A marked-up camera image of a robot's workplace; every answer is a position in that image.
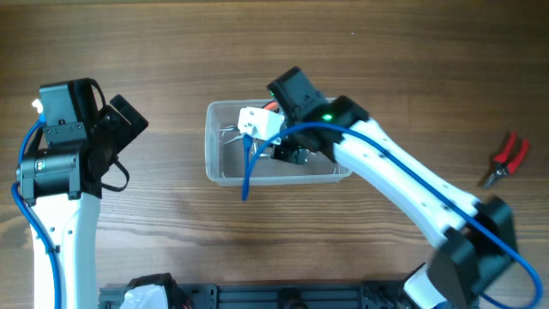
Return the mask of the clear plastic container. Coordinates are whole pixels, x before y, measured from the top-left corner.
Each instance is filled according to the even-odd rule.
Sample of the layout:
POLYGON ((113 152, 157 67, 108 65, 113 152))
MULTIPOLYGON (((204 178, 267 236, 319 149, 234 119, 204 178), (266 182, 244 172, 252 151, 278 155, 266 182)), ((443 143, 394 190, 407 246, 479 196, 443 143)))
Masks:
MULTIPOLYGON (((240 186, 244 177, 244 146, 236 128, 241 109, 261 108, 262 100, 214 101, 208 106, 205 125, 205 164, 208 178, 221 186, 240 186)), ((254 166, 251 185, 306 185, 337 183, 351 171, 323 154, 308 154, 303 165, 270 157, 268 148, 254 166)))

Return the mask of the orange black needle-nose pliers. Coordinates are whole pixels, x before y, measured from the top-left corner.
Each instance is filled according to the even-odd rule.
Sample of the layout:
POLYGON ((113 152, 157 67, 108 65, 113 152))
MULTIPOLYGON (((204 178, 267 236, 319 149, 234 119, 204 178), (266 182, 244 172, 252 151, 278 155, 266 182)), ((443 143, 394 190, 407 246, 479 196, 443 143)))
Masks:
POLYGON ((237 117, 236 117, 236 122, 234 124, 228 124, 228 125, 225 125, 224 127, 221 127, 220 128, 220 132, 221 132, 221 135, 223 137, 227 137, 227 140, 224 141, 224 144, 230 144, 230 143, 233 143, 233 142, 236 142, 236 141, 240 141, 240 140, 245 140, 247 142, 253 142, 254 140, 259 140, 259 139, 256 139, 256 138, 253 138, 249 135, 244 135, 244 134, 241 134, 237 128, 237 123, 238 123, 238 115, 239 115, 239 112, 240 112, 240 109, 241 108, 245 108, 245 107, 248 107, 248 106, 251 106, 251 107, 256 107, 256 108, 262 108, 262 109, 267 109, 267 110, 270 110, 272 112, 276 112, 276 113, 279 113, 281 115, 283 115, 285 118, 286 116, 283 114, 283 112, 281 111, 281 108, 279 107, 279 104, 275 101, 275 100, 269 100, 267 101, 266 103, 262 103, 260 106, 259 105, 245 105, 243 107, 240 107, 238 109, 238 114, 237 114, 237 117))

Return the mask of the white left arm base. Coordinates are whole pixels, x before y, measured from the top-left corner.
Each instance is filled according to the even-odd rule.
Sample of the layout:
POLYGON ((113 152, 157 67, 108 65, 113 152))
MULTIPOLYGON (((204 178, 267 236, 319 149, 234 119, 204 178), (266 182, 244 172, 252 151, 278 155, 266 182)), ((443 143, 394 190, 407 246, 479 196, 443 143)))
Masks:
POLYGON ((188 300, 170 273, 154 274, 130 281, 120 309, 189 309, 188 300))

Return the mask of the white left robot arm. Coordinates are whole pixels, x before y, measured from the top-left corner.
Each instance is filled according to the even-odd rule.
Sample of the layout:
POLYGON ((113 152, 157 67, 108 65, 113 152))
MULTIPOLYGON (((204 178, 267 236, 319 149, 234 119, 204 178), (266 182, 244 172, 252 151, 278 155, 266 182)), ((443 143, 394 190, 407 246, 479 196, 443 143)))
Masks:
POLYGON ((23 138, 11 193, 33 236, 34 305, 95 308, 96 229, 103 176, 124 175, 118 155, 148 121, 120 94, 106 100, 92 78, 46 84, 23 138))

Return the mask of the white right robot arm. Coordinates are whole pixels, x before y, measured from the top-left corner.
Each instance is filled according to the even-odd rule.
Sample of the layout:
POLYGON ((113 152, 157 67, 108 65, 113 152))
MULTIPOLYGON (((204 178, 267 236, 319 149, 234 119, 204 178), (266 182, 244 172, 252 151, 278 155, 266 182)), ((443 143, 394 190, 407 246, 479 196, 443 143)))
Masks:
POLYGON ((431 261, 404 282, 418 307, 449 302, 469 308, 511 266, 515 250, 510 206, 498 197, 481 202, 439 178, 395 144, 346 96, 328 100, 305 73, 293 67, 267 86, 287 115, 290 138, 368 181, 425 235, 431 261))

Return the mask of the red handled pliers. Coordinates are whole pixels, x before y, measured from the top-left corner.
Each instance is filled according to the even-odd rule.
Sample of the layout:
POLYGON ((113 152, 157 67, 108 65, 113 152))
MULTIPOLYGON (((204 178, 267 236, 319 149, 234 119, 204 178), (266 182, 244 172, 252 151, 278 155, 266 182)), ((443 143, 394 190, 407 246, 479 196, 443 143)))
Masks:
POLYGON ((520 139, 514 131, 509 132, 503 146, 492 158, 490 172, 482 183, 482 187, 488 189, 500 179, 515 174, 526 158, 529 148, 528 139, 520 139))

